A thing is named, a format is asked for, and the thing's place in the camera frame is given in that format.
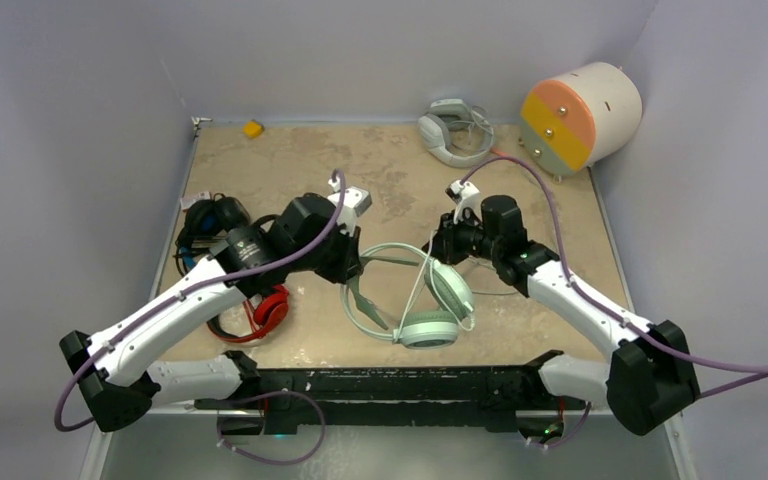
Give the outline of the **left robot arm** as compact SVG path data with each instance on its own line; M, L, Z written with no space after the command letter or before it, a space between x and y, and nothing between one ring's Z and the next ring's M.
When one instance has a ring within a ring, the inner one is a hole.
M123 429L155 406L217 399L244 409L257 399L255 363L241 353L213 359L163 362L161 356L207 321L245 300L310 271L344 284L362 271L358 219L371 206L369 192L350 187L327 197L294 198L268 229L232 229L168 290L130 316L87 335L72 331L59 346L72 371L55 410L79 388L91 422L103 432Z

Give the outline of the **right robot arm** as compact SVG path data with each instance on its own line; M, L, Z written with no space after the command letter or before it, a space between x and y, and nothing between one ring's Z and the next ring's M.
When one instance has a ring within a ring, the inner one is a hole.
M512 197L447 193L455 208L441 215L426 246L432 257L447 265L489 261L504 284L553 311L605 358L549 355L521 381L529 404L544 407L566 396L604 405L629 432L644 436L700 399L680 327L646 320L566 272L558 253L529 239Z

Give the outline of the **red headphones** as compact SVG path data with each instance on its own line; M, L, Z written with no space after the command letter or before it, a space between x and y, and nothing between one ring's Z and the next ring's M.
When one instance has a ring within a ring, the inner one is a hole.
M232 344L244 344L264 339L286 318L290 310L290 292L284 285L275 285L263 290L242 303L243 311L249 323L250 332L246 335L234 335L226 331L220 323L220 317L210 319L208 330L218 339Z

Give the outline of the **mint green headphones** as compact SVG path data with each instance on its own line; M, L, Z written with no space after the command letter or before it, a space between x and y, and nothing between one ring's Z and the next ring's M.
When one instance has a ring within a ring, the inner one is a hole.
M340 288L343 312L361 333L410 350L430 350L450 346L461 333L474 330L474 291L452 266L400 242L374 245L364 250L360 258L364 266L378 261L417 269L411 292L394 326L362 294L358 276Z

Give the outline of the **black blue headphones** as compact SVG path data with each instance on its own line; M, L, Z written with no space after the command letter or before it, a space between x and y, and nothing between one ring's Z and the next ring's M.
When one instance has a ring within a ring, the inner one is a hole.
M185 276L195 267L197 258L209 252L220 234L251 223L251 216L243 204L233 196L216 193L199 199L187 210L184 223L174 245L176 270Z

